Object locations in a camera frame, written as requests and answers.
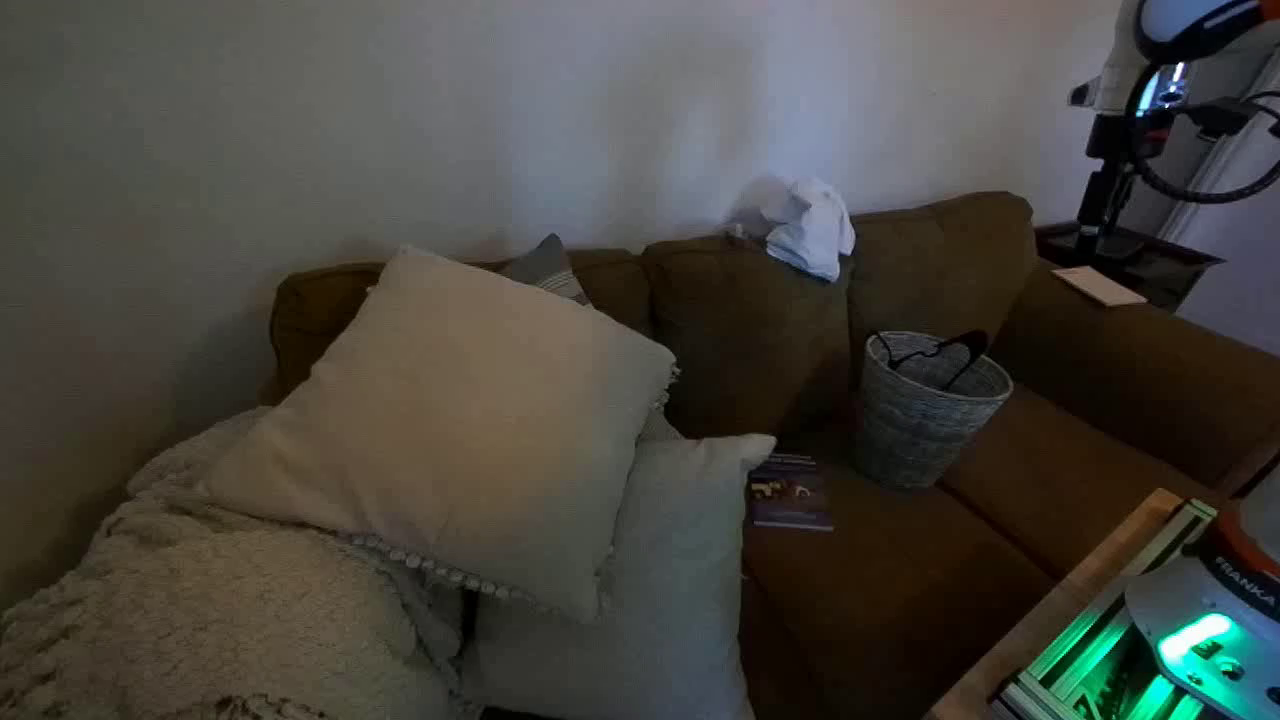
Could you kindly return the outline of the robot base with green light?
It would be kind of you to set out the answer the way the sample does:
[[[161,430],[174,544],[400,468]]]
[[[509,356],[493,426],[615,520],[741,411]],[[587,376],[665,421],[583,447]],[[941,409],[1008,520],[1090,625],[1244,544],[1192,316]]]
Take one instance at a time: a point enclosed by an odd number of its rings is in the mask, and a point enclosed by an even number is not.
[[[1280,720],[1280,473],[1187,500],[991,700],[997,720]]]

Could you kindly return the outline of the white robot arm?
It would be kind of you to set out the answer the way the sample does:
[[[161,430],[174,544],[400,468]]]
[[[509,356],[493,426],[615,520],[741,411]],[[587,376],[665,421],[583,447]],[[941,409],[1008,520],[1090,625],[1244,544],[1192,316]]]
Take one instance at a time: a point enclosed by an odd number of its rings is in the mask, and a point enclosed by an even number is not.
[[[1192,191],[1153,169],[1180,118],[1194,122],[1209,137],[1230,137],[1264,109],[1260,95],[1192,103],[1184,69],[1275,20],[1280,0],[1118,0],[1108,60],[1088,83],[1095,113],[1088,157],[1095,174],[1074,211],[1079,254],[1095,254],[1114,228],[1135,182],[1180,205],[1235,205],[1275,182],[1275,174],[1264,174],[1230,191]]]

